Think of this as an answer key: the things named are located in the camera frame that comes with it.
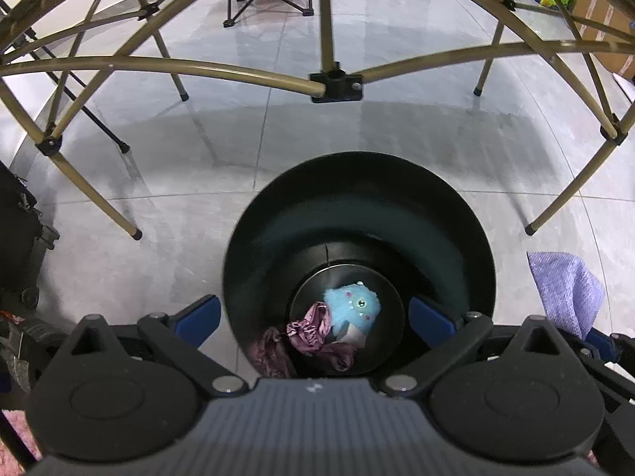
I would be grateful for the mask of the lavender knitted cloth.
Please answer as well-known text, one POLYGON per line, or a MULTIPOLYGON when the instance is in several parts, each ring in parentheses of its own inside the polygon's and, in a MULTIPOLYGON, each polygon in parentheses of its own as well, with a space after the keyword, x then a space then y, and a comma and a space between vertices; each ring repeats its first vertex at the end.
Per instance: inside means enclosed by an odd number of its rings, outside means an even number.
POLYGON ((526 256, 547 318, 584 340, 604 303, 606 292, 600 279, 571 253, 530 251, 526 256))

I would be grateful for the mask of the black round trash bin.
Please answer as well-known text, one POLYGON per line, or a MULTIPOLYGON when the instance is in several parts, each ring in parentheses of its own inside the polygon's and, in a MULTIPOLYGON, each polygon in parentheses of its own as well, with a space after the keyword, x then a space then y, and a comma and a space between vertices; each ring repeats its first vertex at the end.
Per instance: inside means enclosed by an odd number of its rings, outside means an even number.
MULTIPOLYGON (((413 297, 461 319, 491 315, 496 300, 487 235, 443 179, 386 154, 314 158, 260 191, 230 238, 224 302, 245 358, 268 328, 301 319, 327 289, 354 282, 378 294, 381 312, 351 377, 385 376, 431 349, 410 327, 413 297)), ((296 353, 292 361, 295 377, 336 375, 296 353)))

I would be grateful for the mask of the blue plush toy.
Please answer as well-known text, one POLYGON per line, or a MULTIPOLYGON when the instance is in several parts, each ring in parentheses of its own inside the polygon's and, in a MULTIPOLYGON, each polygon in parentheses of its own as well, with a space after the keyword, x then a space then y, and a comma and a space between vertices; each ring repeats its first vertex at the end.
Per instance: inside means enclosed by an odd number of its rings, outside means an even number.
POLYGON ((378 294, 364 282, 329 288, 323 298, 331 312, 331 334, 336 340, 343 338, 349 327, 367 336, 381 312, 378 294))

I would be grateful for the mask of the purple satin cloth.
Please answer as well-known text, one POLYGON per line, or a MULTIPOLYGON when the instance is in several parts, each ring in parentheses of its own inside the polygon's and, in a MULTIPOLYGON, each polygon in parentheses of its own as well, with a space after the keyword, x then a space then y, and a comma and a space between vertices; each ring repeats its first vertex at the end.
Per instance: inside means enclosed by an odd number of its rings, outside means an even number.
POLYGON ((292 355, 316 361, 338 373, 349 371, 357 347, 331 339, 331 311, 324 302, 311 305, 301 320, 283 328, 270 327, 248 347, 248 359, 260 375, 269 378, 292 378, 298 374, 292 355))

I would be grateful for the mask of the black suitcase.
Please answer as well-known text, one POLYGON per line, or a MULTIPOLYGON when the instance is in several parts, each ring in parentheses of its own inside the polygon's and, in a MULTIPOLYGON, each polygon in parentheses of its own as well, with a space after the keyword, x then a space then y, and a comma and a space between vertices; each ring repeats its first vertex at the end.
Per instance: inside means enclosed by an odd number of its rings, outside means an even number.
POLYGON ((35 275, 33 250, 40 243, 55 247, 59 233, 43 224, 37 199, 23 180, 1 164, 1 297, 13 297, 34 311, 40 290, 35 275))

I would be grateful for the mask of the pink fluffy rug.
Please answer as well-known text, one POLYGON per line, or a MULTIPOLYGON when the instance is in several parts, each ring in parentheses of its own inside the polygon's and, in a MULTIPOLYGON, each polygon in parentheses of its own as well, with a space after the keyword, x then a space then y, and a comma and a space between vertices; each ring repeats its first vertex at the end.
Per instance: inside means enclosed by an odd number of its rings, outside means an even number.
POLYGON ((40 459, 24 411, 1 411, 1 474, 24 475, 40 459))

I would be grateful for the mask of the cardboard boxes stack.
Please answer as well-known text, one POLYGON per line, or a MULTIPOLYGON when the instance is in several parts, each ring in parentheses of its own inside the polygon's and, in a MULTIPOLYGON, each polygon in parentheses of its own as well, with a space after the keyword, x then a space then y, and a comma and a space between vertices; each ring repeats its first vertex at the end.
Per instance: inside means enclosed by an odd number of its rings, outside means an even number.
MULTIPOLYGON (((573 16, 596 21, 634 38, 634 22, 606 0, 577 0, 573 7, 573 16)), ((585 24, 578 23, 577 27, 580 36, 585 41, 625 42, 621 36, 614 36, 585 24)), ((633 54, 595 53, 594 56, 607 71, 618 74, 626 80, 634 80, 633 54)))

